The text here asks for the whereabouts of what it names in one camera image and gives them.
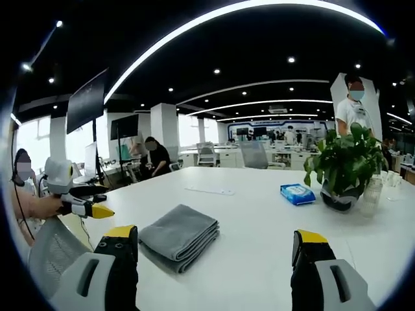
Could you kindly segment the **person's left hand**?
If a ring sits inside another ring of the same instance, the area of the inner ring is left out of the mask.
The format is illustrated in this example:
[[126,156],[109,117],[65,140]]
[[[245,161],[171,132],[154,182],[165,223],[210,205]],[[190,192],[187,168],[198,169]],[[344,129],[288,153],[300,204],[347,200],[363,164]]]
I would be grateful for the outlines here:
[[59,196],[48,196],[43,198],[45,217],[52,217],[62,214],[64,204]]

